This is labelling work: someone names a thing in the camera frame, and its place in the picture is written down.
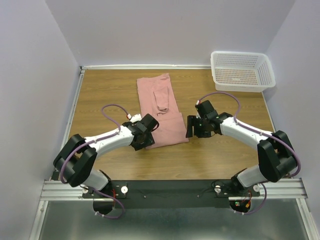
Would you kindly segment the pink printed t shirt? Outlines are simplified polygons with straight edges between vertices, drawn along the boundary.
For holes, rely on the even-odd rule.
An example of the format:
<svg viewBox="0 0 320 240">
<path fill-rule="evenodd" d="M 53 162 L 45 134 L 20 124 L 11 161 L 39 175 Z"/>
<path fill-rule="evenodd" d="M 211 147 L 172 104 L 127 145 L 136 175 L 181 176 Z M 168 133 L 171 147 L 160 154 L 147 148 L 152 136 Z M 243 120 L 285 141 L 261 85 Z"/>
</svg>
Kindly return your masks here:
<svg viewBox="0 0 320 240">
<path fill-rule="evenodd" d="M 159 127 L 152 132 L 154 144 L 148 149 L 189 142 L 184 118 L 178 108 L 168 73 L 138 78 L 137 93 L 141 114 L 150 114 L 159 123 Z"/>
</svg>

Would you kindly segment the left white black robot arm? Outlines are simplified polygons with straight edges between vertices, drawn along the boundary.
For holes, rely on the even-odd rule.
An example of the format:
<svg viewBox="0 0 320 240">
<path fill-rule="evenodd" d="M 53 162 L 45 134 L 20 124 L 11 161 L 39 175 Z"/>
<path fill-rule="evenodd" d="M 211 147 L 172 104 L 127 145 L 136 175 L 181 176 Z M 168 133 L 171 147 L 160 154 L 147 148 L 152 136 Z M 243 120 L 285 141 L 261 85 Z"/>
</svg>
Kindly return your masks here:
<svg viewBox="0 0 320 240">
<path fill-rule="evenodd" d="M 131 146 L 135 151 L 155 144 L 153 132 L 160 123 L 150 114 L 136 114 L 117 128 L 96 136 L 73 135 L 53 160 L 60 179 L 71 187 L 84 185 L 101 198 L 113 189 L 112 180 L 102 170 L 95 170 L 94 163 L 110 151 Z"/>
</svg>

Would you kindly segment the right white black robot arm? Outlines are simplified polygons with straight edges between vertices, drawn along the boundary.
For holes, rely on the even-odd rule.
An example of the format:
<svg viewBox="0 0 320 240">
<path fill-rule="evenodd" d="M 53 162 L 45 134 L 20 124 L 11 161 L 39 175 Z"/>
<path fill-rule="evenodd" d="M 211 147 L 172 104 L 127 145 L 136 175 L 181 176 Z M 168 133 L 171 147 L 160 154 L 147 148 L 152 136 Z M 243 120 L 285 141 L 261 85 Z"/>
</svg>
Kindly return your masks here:
<svg viewBox="0 0 320 240">
<path fill-rule="evenodd" d="M 258 164 L 236 173 L 221 186 L 236 196 L 265 182 L 276 183 L 300 164 L 287 134 L 281 130 L 264 131 L 241 122 L 227 112 L 218 113 L 211 102 L 197 102 L 197 115 L 187 117 L 186 138 L 210 138 L 212 134 L 232 137 L 257 151 Z"/>
</svg>

